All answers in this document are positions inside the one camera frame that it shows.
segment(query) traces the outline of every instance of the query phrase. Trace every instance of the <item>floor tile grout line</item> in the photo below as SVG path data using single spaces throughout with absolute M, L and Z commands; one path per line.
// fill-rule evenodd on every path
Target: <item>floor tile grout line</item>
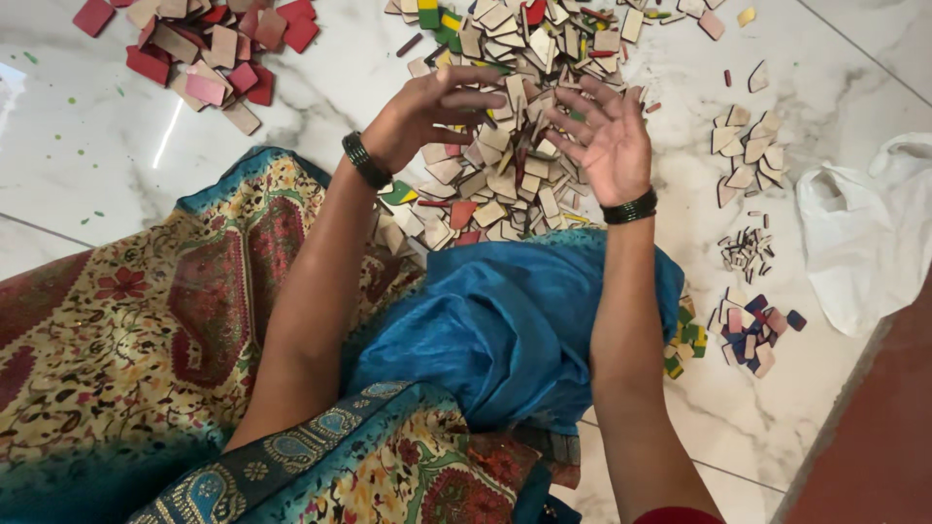
M 589 424 L 590 426 L 594 426 L 594 427 L 596 427 L 596 428 L 598 427 L 598 424 L 596 424 L 596 423 L 594 423 L 594 422 L 587 421 L 587 420 L 580 420 L 580 422 L 582 422 L 583 424 Z M 702 461 L 697 461 L 697 460 L 694 459 L 693 457 L 690 457 L 690 460 L 693 461 L 693 462 L 695 462 L 695 463 L 697 463 L 697 464 L 702 464 L 703 466 L 705 466 L 705 467 L 707 467 L 707 468 L 712 468 L 712 469 L 714 469 L 714 470 L 716 470 L 716 471 L 721 471 L 722 473 L 724 473 L 724 474 L 726 474 L 726 475 L 736 476 L 736 477 L 738 477 L 738 478 L 740 478 L 740 479 L 742 479 L 742 480 L 746 480 L 747 482 L 750 482 L 750 483 L 752 483 L 752 484 L 757 484 L 758 486 L 761 486 L 762 488 L 766 488 L 766 489 L 768 489 L 768 490 L 774 490 L 774 491 L 776 491 L 777 493 L 781 493 L 781 494 L 784 494 L 784 495 L 787 494 L 787 493 L 786 493 L 785 491 L 783 491 L 783 490 L 778 490 L 777 488 L 774 488 L 773 486 L 767 486 L 767 485 L 764 484 L 763 482 L 758 482 L 757 480 L 754 480 L 753 478 L 747 478 L 746 476 L 740 476 L 740 475 L 737 474 L 737 473 L 732 473 L 732 472 L 730 472 L 730 471 L 723 470 L 723 469 L 721 469 L 721 468 L 718 467 L 718 466 L 713 466 L 712 464 L 707 464 L 707 463 L 702 462 Z
M 72 242 L 74 242 L 74 243 L 76 243 L 76 244 L 83 245 L 84 247 L 88 247 L 88 248 L 90 248 L 90 249 L 94 249 L 95 247 L 97 247 L 96 245 L 89 244 L 89 243 L 87 243 L 87 242 L 85 242 L 85 241 L 80 241 L 80 240 L 78 240 L 78 239 L 73 239 L 73 238 L 69 237 L 68 235 L 62 235 L 61 233 L 58 233 L 58 232 L 56 232 L 56 231 L 52 231 L 51 229 L 45 229 L 45 228 L 43 228 L 42 226 L 37 226 L 36 224 L 33 224 L 32 222 L 26 222 L 25 220 L 19 219 L 19 218 L 15 217 L 15 216 L 10 216 L 10 215 L 5 214 L 5 213 L 0 213 L 0 218 L 5 218 L 6 220 L 11 220 L 11 221 L 13 221 L 13 222 L 16 222 L 16 223 L 19 223 L 19 224 L 23 224 L 24 226 L 26 226 L 26 227 L 28 227 L 28 228 L 38 229 L 39 231 L 42 231 L 43 233 L 48 233 L 49 235 L 56 236 L 56 237 L 58 237 L 58 238 L 60 238 L 60 239 L 63 239 L 63 240 L 72 241 Z
M 847 42 L 848 42 L 849 44 L 851 44 L 852 46 L 854 46 L 855 49 L 857 49 L 858 51 L 861 51 L 861 53 L 863 53 L 864 56 L 868 57 L 868 58 L 870 59 L 871 62 L 876 63 L 878 67 L 880 67 L 881 69 L 883 69 L 884 71 L 886 71 L 886 73 L 887 73 L 888 75 L 892 76 L 897 82 L 899 82 L 899 84 L 900 84 L 901 86 L 903 86 L 904 88 L 906 88 L 907 91 L 909 91 L 909 92 L 911 92 L 912 94 L 916 95 L 916 97 L 917 97 L 919 100 L 923 101 L 923 102 L 925 103 L 925 105 L 928 105 L 929 107 L 932 107 L 932 102 L 929 102 L 928 100 L 926 100 L 925 97 L 924 97 L 923 95 L 919 94 L 919 91 L 913 89 L 912 86 L 910 86 L 910 85 L 907 84 L 905 81 L 903 81 L 902 78 L 900 78 L 899 76 L 897 76 L 893 71 L 890 71 L 885 65 L 883 65 L 882 63 L 880 63 L 879 60 L 877 60 L 876 58 L 874 58 L 870 53 L 868 53 L 866 50 L 864 50 L 864 48 L 862 48 L 861 46 L 859 46 L 858 44 L 856 44 L 854 40 L 852 40 L 851 38 L 849 38 L 847 34 L 842 33 L 841 30 L 839 30 L 837 27 L 835 27 L 834 25 L 832 25 L 831 22 L 827 21 L 827 20 L 825 19 L 825 17 L 823 17 L 822 15 L 818 14 L 818 12 L 816 12 L 815 9 L 809 7 L 809 5 L 806 4 L 805 2 L 803 2 L 802 0 L 796 0 L 796 1 L 799 2 L 801 6 L 805 7 L 810 13 L 814 14 L 816 18 L 818 18 L 819 20 L 825 22 L 825 24 L 828 25 L 828 27 L 830 27 L 830 28 L 832 29 L 832 31 L 834 31 L 835 33 L 837 33 L 841 38 L 844 38 L 844 40 L 847 41 Z

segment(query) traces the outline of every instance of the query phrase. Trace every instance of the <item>marble floor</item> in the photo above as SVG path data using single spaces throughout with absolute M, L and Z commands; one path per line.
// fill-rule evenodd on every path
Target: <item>marble floor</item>
M 460 12 L 468 4 L 441 3 Z M 264 123 L 244 137 L 218 112 L 196 114 L 127 69 L 124 47 L 136 32 L 121 17 L 97 39 L 78 31 L 71 18 L 80 4 L 23 2 L 0 20 L 0 280 L 157 224 L 251 145 L 288 147 L 332 170 L 340 137 L 364 128 L 408 79 L 405 64 L 433 47 L 425 38 L 395 58 L 416 29 L 383 14 L 384 0 L 317 2 L 315 44 L 263 59 L 278 75 L 275 100 L 252 106 Z M 772 518 L 867 339 L 841 335 L 821 313 L 804 276 L 790 185 L 718 209 L 715 185 L 728 162 L 707 153 L 711 121 L 732 103 L 754 118 L 775 109 L 785 121 L 779 139 L 788 145 L 790 179 L 822 160 L 865 168 L 886 140 L 932 131 L 926 0 L 755 0 L 758 18 L 739 29 L 735 17 L 750 5 L 728 0 L 716 9 L 726 25 L 719 42 L 692 19 L 645 27 L 622 68 L 628 82 L 650 88 L 650 102 L 663 103 L 649 122 L 657 244 L 685 270 L 699 315 L 710 314 L 726 286 L 741 285 L 809 320 L 805 331 L 781 338 L 765 379 L 726 366 L 712 341 L 705 359 L 665 383 L 680 438 L 724 516 L 740 523 Z M 749 94 L 743 86 L 763 59 L 771 85 Z M 725 69 L 735 78 L 730 89 Z M 422 167 L 418 157 L 400 176 L 426 180 Z M 754 223 L 747 211 L 771 216 L 778 256 L 753 286 L 724 271 L 715 246 Z M 580 488 L 559 494 L 586 521 L 612 522 L 596 425 L 591 415 L 580 424 Z

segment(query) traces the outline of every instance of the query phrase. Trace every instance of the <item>blue silk fabric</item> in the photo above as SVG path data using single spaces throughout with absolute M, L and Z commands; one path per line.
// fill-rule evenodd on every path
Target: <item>blue silk fabric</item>
M 571 229 L 431 253 L 419 292 L 392 304 L 371 336 L 344 347 L 342 393 L 426 380 L 454 394 L 473 432 L 524 423 L 577 434 L 592 405 L 589 338 L 605 240 L 602 230 Z M 683 271 L 659 248 L 654 261 L 667 342 L 677 329 Z

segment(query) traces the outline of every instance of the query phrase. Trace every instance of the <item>green bangle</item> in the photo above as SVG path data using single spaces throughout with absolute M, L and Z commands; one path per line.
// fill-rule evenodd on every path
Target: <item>green bangle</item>
M 391 183 L 391 175 L 380 170 L 363 147 L 363 140 L 358 131 L 343 137 L 343 151 L 369 186 L 381 189 Z
M 605 223 L 609 225 L 625 224 L 657 214 L 657 193 L 653 187 L 630 202 L 615 207 L 602 207 Z

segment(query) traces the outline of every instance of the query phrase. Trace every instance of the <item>finger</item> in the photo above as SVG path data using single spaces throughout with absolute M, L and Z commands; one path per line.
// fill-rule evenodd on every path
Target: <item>finger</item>
M 454 90 L 440 99 L 440 106 L 446 109 L 498 109 L 507 103 L 500 94 L 470 90 Z
M 592 143 L 594 133 L 589 126 L 570 118 L 566 113 L 553 107 L 547 109 L 544 114 L 551 122 L 554 122 L 557 127 L 567 130 L 569 134 L 575 136 L 583 145 Z
M 602 109 L 612 118 L 619 118 L 622 115 L 621 102 L 624 97 L 609 86 L 599 82 L 594 77 L 583 75 L 580 80 L 582 90 L 596 97 L 596 101 L 602 105 Z
M 464 132 L 451 131 L 447 128 L 431 128 L 427 133 L 427 141 L 437 144 L 469 145 L 473 143 L 473 138 Z
M 483 113 L 459 111 L 457 109 L 436 109 L 431 113 L 431 120 L 437 124 L 478 126 L 485 121 Z
M 451 65 L 434 74 L 438 95 L 442 95 L 456 86 L 469 84 L 497 84 L 501 74 L 494 67 L 477 65 Z
M 563 138 L 560 133 L 554 130 L 547 130 L 547 132 L 544 134 L 544 138 L 549 140 L 550 143 L 555 145 L 556 148 L 560 151 L 570 155 L 577 162 L 581 164 L 583 163 L 583 157 L 585 157 L 585 147 L 570 142 L 569 140 Z
M 557 88 L 556 98 L 569 108 L 585 115 L 586 121 L 593 130 L 597 130 L 610 122 L 609 117 L 602 113 L 601 109 L 572 90 Z

